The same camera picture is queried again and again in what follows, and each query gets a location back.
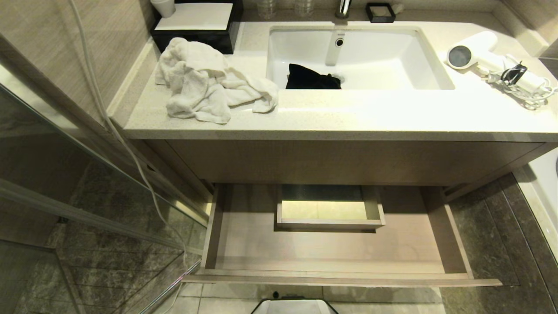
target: shower enclosure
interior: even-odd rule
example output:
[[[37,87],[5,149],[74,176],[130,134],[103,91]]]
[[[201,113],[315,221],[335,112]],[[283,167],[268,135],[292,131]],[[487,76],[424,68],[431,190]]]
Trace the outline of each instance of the shower enclosure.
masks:
[[[138,313],[200,258],[206,223],[0,84],[2,313]]]

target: white towel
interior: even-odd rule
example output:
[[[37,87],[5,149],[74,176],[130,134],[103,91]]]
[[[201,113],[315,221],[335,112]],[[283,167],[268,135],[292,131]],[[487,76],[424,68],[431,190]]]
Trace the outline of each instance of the white towel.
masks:
[[[252,103],[253,112],[266,113],[277,105],[274,82],[245,75],[211,46],[183,38],[173,38],[161,54],[155,83],[172,91],[171,117],[225,124],[230,107]]]

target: white floor tile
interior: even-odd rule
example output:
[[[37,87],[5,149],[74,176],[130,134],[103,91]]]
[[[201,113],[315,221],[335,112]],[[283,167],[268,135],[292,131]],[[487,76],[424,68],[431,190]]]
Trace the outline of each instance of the white floor tile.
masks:
[[[180,290],[181,297],[201,297],[202,283],[183,283]]]
[[[171,297],[167,298],[159,306],[158,309],[153,312],[153,314],[163,314],[169,307],[172,305],[172,302],[175,298],[173,294]],[[195,297],[178,297],[176,299],[175,304],[172,306],[172,309],[169,310],[166,314],[197,314],[198,308],[200,305],[200,298]]]
[[[381,304],[331,302],[339,314],[445,314],[442,304]]]
[[[250,314],[258,304],[258,300],[201,298],[198,314]]]
[[[323,298],[322,287],[319,286],[285,286],[272,284],[204,284],[202,297],[239,298],[239,299],[273,299],[277,291],[279,297],[304,296],[306,298]]]
[[[324,287],[328,302],[442,303],[438,288]]]

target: bathroom vanity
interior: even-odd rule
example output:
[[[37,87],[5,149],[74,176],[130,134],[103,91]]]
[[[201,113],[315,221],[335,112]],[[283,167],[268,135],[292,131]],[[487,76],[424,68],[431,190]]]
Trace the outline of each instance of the bathroom vanity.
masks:
[[[498,35],[495,53],[510,53],[552,78],[492,15],[468,19],[473,22],[244,22],[228,57],[238,68],[281,80],[281,64],[325,58],[331,38],[343,34],[354,53],[342,50],[338,62],[354,84],[340,91],[281,90],[273,112],[260,115],[240,106],[226,125],[169,118],[170,91],[156,86],[154,75],[146,77],[135,106],[118,109],[113,118],[129,138],[145,140],[183,178],[199,178],[213,193],[201,269],[186,280],[500,285],[473,277],[448,202],[557,147],[558,96],[529,111],[474,70],[445,65],[454,42],[490,29]],[[298,38],[300,31],[316,36]],[[357,33],[361,37],[351,40]],[[391,36],[399,40],[390,46]],[[316,51],[296,50],[305,44]],[[138,66],[153,69],[151,54],[146,49]],[[383,61],[383,74],[362,71]],[[367,89],[367,82],[382,87]],[[373,187],[378,193],[372,216],[384,224],[356,232],[281,227],[282,184]],[[362,202],[369,201],[363,196]]]

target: white cup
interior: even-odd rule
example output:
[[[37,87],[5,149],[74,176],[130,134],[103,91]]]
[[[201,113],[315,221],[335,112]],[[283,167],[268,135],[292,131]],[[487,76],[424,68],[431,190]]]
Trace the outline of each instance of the white cup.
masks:
[[[174,0],[151,0],[151,4],[162,17],[171,17],[176,11]]]

